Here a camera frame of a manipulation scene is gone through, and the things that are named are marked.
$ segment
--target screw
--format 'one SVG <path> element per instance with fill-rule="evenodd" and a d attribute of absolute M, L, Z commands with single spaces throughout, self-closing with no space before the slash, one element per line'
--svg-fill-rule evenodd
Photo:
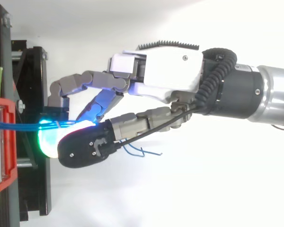
<path fill-rule="evenodd" d="M 3 16 L 3 24 L 7 28 L 11 28 L 12 27 L 11 21 L 10 21 L 10 14 L 9 13 L 4 14 L 4 16 Z"/>
<path fill-rule="evenodd" d="M 42 53 L 42 59 L 43 59 L 44 61 L 47 61 L 47 60 L 48 60 L 48 53 L 47 53 L 47 52 L 43 52 L 43 53 Z"/>
<path fill-rule="evenodd" d="M 255 94 L 256 94 L 257 96 L 260 95 L 260 94 L 261 94 L 260 89 L 256 89 L 256 90 L 255 90 Z"/>
<path fill-rule="evenodd" d="M 25 109 L 25 104 L 22 102 L 22 100 L 18 100 L 17 106 L 18 106 L 18 112 L 20 114 L 23 113 L 23 110 Z"/>

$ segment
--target black cable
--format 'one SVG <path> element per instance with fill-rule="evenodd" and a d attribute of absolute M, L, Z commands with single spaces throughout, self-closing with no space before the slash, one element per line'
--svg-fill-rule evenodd
<path fill-rule="evenodd" d="M 229 72 L 234 69 L 237 63 L 237 55 L 228 49 L 212 48 L 203 51 L 202 53 L 205 59 L 216 61 L 217 56 L 220 56 L 222 60 L 200 85 L 195 95 L 197 106 L 206 105 L 212 92 L 218 87 L 219 83 L 229 74 Z"/>
<path fill-rule="evenodd" d="M 197 112 L 198 110 L 200 110 L 200 109 L 199 109 L 199 108 L 196 108 L 196 107 L 195 107 L 195 108 L 192 108 L 192 109 L 190 109 L 190 110 L 187 110 L 187 111 L 185 111 L 185 112 L 179 114 L 178 116 L 174 117 L 173 119 L 171 119 L 171 120 L 169 120 L 169 121 L 167 121 L 167 122 L 165 122 L 165 123 L 163 123 L 163 124 L 161 124 L 161 125 L 159 125 L 159 126 L 153 128 L 153 129 L 150 129 L 149 131 L 147 131 L 147 132 L 145 132 L 145 133 L 142 133 L 142 134 L 139 135 L 139 136 L 135 136 L 135 137 L 133 137 L 133 138 L 131 138 L 131 139 L 129 139 L 129 140 L 123 141 L 123 142 L 121 142 L 121 143 L 116 143 L 116 144 L 115 144 L 115 148 L 116 148 L 116 149 L 119 149 L 119 148 L 121 148 L 122 146 L 124 146 L 124 145 L 126 145 L 126 144 L 133 143 L 133 142 L 135 142 L 135 141 L 137 141 L 137 140 L 139 140 L 139 139 L 142 139 L 142 138 L 144 138 L 144 137 L 146 137 L 146 136 L 149 136 L 149 135 L 153 134 L 154 132 L 157 132 L 157 131 L 159 131 L 159 130 L 161 130 L 161 129 L 167 127 L 167 126 L 169 126 L 169 125 L 172 124 L 173 122 L 175 122 L 175 121 L 177 121 L 177 120 L 179 120 L 179 119 L 185 117 L 186 115 L 189 115 L 189 114 L 192 114 L 192 113 Z"/>
<path fill-rule="evenodd" d="M 282 129 L 282 128 L 279 128 L 278 126 L 275 126 L 275 125 L 271 125 L 271 126 L 273 126 L 275 129 L 278 129 L 278 130 L 282 130 L 282 131 L 284 131 L 284 129 Z"/>

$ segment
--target silver metal cylinder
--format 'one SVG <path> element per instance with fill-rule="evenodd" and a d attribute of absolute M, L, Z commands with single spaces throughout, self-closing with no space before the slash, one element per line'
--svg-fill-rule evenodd
<path fill-rule="evenodd" d="M 284 69 L 258 67 L 263 78 L 263 98 L 248 118 L 251 122 L 284 125 Z"/>
<path fill-rule="evenodd" d="M 32 163 L 27 157 L 17 158 L 17 167 L 18 168 L 32 167 Z"/>
<path fill-rule="evenodd" d="M 11 59 L 12 59 L 13 61 L 19 61 L 20 58 L 21 58 L 21 55 L 22 55 L 22 52 L 21 52 L 21 51 L 13 51 L 13 52 L 11 53 Z"/>

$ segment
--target black cylindrical joint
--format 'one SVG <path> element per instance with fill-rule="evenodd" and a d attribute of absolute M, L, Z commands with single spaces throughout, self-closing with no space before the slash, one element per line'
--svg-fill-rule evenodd
<path fill-rule="evenodd" d="M 203 78 L 209 75 L 217 62 L 204 61 Z M 257 70 L 237 64 L 210 95 L 204 115 L 245 119 L 258 108 L 263 96 L 263 79 Z"/>

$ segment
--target red plastic bin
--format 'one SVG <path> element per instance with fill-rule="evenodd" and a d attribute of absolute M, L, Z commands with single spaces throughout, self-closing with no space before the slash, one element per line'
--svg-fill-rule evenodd
<path fill-rule="evenodd" d="M 0 98 L 0 108 L 2 110 L 2 118 L 4 123 L 15 124 L 15 103 L 11 100 Z M 4 176 L 0 182 L 0 191 L 11 185 L 18 176 L 17 173 L 17 152 L 16 152 L 16 132 L 11 130 L 3 130 L 3 161 Z"/>

